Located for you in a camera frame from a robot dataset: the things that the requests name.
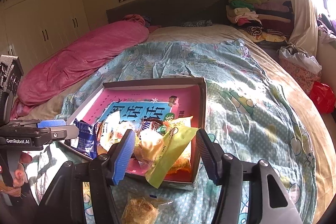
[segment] teal hello kitty blanket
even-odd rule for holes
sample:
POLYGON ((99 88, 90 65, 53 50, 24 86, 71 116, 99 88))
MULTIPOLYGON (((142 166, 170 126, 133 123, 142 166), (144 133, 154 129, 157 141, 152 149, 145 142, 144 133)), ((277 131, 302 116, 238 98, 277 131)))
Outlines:
MULTIPOLYGON (((220 44, 153 42, 129 48, 97 70, 75 94, 64 99, 56 118, 67 119, 102 83, 160 77, 204 77, 207 83, 206 131, 213 142, 240 160, 268 160, 288 190, 304 223, 314 216, 317 187, 310 137, 284 97, 251 57, 241 39, 220 44)), ((66 160, 81 162, 57 144, 46 146, 27 168, 32 192, 40 200, 53 175, 66 160)), ((208 179, 201 163, 193 191, 155 189, 124 178, 112 188, 122 214, 127 189, 174 200, 156 223, 211 223, 220 187, 208 179)), ((94 223, 89 185, 84 184, 87 223, 94 223)), ((249 206, 249 185, 244 184, 239 224, 249 206)))

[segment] white curtain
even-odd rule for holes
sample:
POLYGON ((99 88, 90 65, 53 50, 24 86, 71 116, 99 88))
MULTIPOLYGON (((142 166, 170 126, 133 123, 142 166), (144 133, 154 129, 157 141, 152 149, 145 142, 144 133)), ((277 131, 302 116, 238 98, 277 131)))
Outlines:
POLYGON ((316 55, 318 28, 314 6, 311 0, 291 0, 294 11, 294 30, 290 43, 304 48, 310 55, 316 55))

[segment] yellow-green wrapper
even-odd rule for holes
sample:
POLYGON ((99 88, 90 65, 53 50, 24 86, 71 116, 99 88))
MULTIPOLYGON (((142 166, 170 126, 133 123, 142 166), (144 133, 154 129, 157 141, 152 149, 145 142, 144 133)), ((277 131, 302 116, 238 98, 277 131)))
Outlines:
POLYGON ((145 174, 150 185, 159 188, 169 169, 194 138, 197 130, 198 128, 175 126, 163 136, 163 148, 157 155, 152 168, 145 174))

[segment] bed headboard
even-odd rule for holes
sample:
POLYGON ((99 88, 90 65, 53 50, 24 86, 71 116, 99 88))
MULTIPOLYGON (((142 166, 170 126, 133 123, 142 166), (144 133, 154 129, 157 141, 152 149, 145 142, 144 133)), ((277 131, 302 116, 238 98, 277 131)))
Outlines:
POLYGON ((125 15, 151 17, 151 25, 181 26, 186 21, 208 20, 229 25, 226 17, 228 0, 134 0, 106 11, 108 22, 121 20, 125 15))

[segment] beige bed sheet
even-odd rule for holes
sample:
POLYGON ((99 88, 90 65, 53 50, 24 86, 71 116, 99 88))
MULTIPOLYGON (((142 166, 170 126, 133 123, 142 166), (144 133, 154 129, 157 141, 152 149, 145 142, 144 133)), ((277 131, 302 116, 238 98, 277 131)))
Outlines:
MULTIPOLYGON (((146 42, 186 41, 192 43, 220 43, 224 40, 243 38, 251 55, 266 71, 268 77, 281 84, 289 103, 292 105, 305 125, 312 139, 316 158, 316 181, 318 201, 314 222, 316 223, 336 193, 336 154, 329 132, 315 108, 313 102, 303 92, 295 80, 263 50, 256 46, 241 32, 226 25, 210 27, 167 27, 151 33, 146 42)), ((25 118, 52 119, 57 115, 63 103, 63 98, 76 92, 85 80, 82 80, 61 94, 50 99, 43 105, 34 108, 25 118)))

